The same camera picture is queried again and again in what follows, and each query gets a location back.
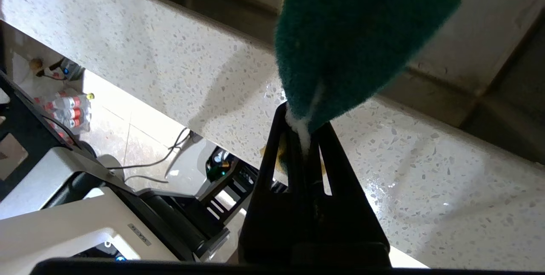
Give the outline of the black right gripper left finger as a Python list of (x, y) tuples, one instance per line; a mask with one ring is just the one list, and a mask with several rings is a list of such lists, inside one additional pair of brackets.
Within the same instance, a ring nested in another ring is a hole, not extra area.
[[(275, 111), (243, 228), (238, 240), (238, 261), (253, 265), (288, 265), (293, 248), (308, 237), (308, 195), (305, 158), (298, 135), (286, 122), (288, 106)], [(284, 164), (287, 191), (272, 190), (275, 166)]]

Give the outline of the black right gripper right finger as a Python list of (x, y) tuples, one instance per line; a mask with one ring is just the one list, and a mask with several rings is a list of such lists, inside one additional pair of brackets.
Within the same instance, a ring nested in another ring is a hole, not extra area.
[(313, 239), (333, 261), (363, 266), (389, 266), (390, 244), (356, 177), (333, 126), (313, 134), (324, 162), (331, 195), (318, 180), (312, 186)]

